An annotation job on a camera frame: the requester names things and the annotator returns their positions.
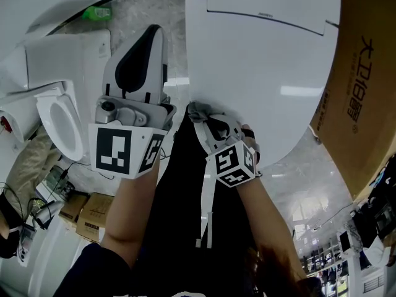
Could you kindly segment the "white open toilet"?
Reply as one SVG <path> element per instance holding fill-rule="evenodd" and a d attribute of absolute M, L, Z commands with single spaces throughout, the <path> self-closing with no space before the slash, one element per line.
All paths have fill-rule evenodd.
<path fill-rule="evenodd" d="M 88 125 L 111 56 L 107 29 L 55 34 L 16 47 L 0 61 L 0 105 L 34 97 L 40 125 L 67 158 L 88 154 Z"/>

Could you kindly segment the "black cloth bag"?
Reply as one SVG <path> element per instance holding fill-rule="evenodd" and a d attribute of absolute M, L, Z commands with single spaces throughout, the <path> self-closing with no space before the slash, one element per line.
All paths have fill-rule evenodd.
<path fill-rule="evenodd" d="M 372 191 L 369 198 L 379 197 L 396 188 L 396 154 L 388 159 L 370 186 Z"/>

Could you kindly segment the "white toilet lid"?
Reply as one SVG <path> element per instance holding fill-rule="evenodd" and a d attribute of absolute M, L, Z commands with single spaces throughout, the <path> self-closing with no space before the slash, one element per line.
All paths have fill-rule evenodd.
<path fill-rule="evenodd" d="M 332 66 L 338 29 L 323 35 L 273 20 L 209 12 L 186 0 L 190 97 L 249 124 L 260 166 L 285 157 L 306 132 Z"/>

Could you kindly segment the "person's right forearm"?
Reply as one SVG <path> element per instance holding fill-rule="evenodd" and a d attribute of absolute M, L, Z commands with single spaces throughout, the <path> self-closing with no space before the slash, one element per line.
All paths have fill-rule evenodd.
<path fill-rule="evenodd" d="M 256 246 L 273 249 L 278 259 L 288 258 L 295 279 L 306 278 L 288 225 L 260 178 L 240 184 L 237 191 L 244 205 Z"/>

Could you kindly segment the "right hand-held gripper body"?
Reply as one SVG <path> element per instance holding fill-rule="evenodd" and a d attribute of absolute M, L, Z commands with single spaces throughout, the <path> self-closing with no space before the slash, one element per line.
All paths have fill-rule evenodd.
<path fill-rule="evenodd" d="M 225 145 L 206 158 L 210 174 L 227 187 L 236 187 L 259 175 L 254 151 L 244 143 L 243 137 L 242 133 L 241 140 Z"/>

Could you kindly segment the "grey wiping cloth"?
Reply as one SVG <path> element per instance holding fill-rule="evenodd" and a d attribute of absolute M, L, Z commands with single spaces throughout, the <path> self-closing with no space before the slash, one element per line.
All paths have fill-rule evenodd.
<path fill-rule="evenodd" d="M 215 113 L 215 110 L 209 104 L 192 101 L 187 106 L 187 112 L 193 123 L 202 123 L 207 121 L 209 116 Z"/>

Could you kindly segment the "person's navy printed shirt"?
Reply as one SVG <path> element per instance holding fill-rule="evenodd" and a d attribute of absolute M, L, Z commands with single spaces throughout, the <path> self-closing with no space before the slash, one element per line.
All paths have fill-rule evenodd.
<path fill-rule="evenodd" d="M 285 260 L 219 250 L 151 252 L 129 267 L 97 244 L 85 247 L 53 297 L 324 297 L 318 278 L 295 280 Z"/>

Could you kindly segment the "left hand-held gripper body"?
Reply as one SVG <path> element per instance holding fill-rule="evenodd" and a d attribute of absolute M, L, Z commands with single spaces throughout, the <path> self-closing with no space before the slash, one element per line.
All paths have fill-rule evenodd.
<path fill-rule="evenodd" d="M 152 170 L 177 108 L 103 95 L 88 125 L 93 171 L 136 179 Z"/>

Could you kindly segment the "large cardboard box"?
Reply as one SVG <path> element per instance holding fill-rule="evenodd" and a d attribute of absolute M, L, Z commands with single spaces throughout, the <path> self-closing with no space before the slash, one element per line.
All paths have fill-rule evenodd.
<path fill-rule="evenodd" d="M 341 0 L 337 47 L 311 127 L 353 200 L 396 154 L 396 0 Z"/>

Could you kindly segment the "small cardboard box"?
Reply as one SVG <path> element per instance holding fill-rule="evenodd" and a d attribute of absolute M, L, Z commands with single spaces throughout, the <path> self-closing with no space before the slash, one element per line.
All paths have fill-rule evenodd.
<path fill-rule="evenodd" d="M 84 205 L 87 203 L 89 199 L 88 194 L 73 194 L 69 198 L 69 200 L 64 204 L 62 209 L 59 211 L 59 216 L 73 224 L 76 225 L 79 219 L 79 215 L 84 207 Z"/>
<path fill-rule="evenodd" d="M 93 243 L 101 243 L 113 199 L 113 196 L 92 193 L 79 214 L 76 233 Z"/>

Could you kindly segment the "person's left forearm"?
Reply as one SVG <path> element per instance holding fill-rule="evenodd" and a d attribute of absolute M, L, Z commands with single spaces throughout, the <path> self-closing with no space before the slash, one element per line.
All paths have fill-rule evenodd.
<path fill-rule="evenodd" d="M 109 209 L 100 246 L 115 252 L 129 267 L 139 255 L 158 181 L 160 160 L 136 179 L 123 178 Z"/>

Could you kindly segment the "white ceramic fixture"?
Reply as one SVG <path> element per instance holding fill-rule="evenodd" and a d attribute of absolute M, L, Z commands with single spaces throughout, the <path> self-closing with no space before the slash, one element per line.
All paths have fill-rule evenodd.
<path fill-rule="evenodd" d="M 56 216 L 47 230 L 40 230 L 44 238 L 38 243 L 28 287 L 28 297 L 52 297 L 69 269 L 91 242 L 75 232 L 75 228 Z"/>

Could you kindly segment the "person's right hand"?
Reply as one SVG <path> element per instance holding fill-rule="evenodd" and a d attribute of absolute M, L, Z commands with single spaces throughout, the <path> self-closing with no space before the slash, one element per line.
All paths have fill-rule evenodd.
<path fill-rule="evenodd" d="M 244 136 L 243 141 L 249 149 L 253 149 L 255 165 L 258 165 L 260 161 L 260 147 L 259 144 L 256 142 L 254 131 L 248 124 L 243 124 L 241 126 L 241 130 Z"/>

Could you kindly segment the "green plastic bottle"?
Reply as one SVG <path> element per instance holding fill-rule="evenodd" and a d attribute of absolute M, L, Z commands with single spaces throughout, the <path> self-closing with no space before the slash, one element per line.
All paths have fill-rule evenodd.
<path fill-rule="evenodd" d="M 92 21 L 110 20 L 111 17 L 112 11 L 109 7 L 90 6 L 86 10 L 84 10 L 82 14 L 83 19 L 88 19 Z"/>

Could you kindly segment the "person's black trousers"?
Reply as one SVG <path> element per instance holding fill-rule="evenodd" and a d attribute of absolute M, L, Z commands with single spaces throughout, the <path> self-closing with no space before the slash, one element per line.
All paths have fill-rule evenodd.
<path fill-rule="evenodd" d="M 174 135 L 142 249 L 132 268 L 132 296 L 190 292 L 206 297 L 253 297 L 248 255 L 254 240 L 236 189 L 216 184 L 212 246 L 196 246 L 198 239 L 207 239 L 200 229 L 206 156 L 192 121 L 185 116 Z"/>

